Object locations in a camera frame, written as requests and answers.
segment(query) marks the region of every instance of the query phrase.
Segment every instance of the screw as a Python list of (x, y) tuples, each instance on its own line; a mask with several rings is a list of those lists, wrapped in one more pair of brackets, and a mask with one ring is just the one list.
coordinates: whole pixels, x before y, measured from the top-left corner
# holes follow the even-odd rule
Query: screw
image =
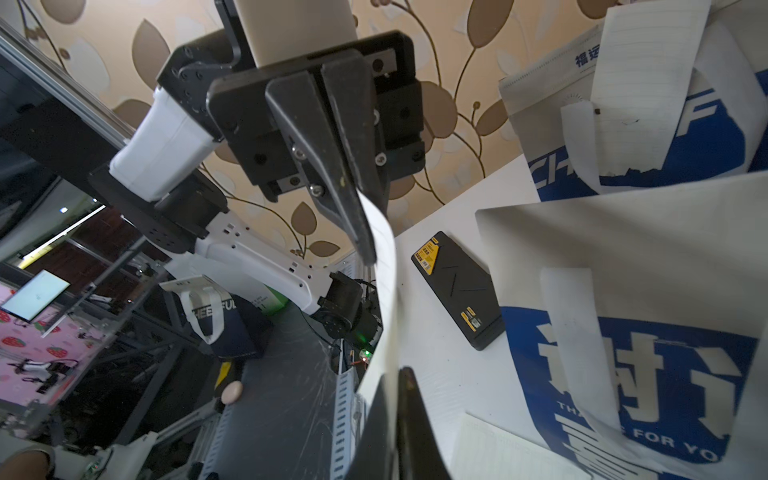
[(298, 160), (306, 159), (306, 155), (304, 154), (304, 152), (300, 148), (298, 148), (296, 145), (293, 145), (290, 148), (290, 151), (293, 154), (293, 156), (296, 157)]
[(315, 198), (322, 197), (325, 192), (326, 192), (326, 189), (323, 188), (323, 185), (314, 184), (310, 186), (310, 193)]

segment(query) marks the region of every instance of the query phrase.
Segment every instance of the monitor screen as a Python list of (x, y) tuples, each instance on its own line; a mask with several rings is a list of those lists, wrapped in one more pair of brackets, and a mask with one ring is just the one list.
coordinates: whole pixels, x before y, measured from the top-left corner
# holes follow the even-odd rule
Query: monitor screen
[(0, 309), (31, 322), (68, 286), (69, 282), (43, 270), (20, 288), (14, 296), (6, 300)]

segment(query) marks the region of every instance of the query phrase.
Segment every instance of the person's hand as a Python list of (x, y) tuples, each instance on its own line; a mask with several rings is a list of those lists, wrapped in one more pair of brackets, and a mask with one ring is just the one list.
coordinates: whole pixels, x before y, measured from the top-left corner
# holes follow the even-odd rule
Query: person's hand
[(45, 480), (52, 470), (53, 449), (50, 456), (41, 449), (24, 449), (11, 455), (0, 465), (0, 480)]

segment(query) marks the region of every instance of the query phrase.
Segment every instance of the black box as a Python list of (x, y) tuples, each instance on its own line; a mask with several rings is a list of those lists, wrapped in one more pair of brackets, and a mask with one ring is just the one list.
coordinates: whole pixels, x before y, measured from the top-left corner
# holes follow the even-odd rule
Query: black box
[(482, 350), (504, 332), (491, 276), (443, 232), (411, 255), (469, 344)]

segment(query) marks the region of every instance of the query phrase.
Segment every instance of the wall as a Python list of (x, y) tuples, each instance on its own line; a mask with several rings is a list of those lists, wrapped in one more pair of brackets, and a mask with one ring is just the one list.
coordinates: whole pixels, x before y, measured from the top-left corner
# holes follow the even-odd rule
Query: wall
[[(590, 28), (614, 3), (350, 0), (360, 38), (395, 29), (411, 36), (423, 82), (427, 167), (392, 185), (388, 214), (395, 233), (521, 153), (498, 81)], [(23, 15), (20, 5), (27, 5)], [(213, 0), (7, 1), (0, 17), (135, 127), (169, 52), (220, 27)], [(250, 202), (230, 200), (230, 208), (286, 251), (324, 265), (351, 250), (344, 232), (316, 214), (306, 190), (270, 204), (226, 147), (204, 163), (220, 184)]]

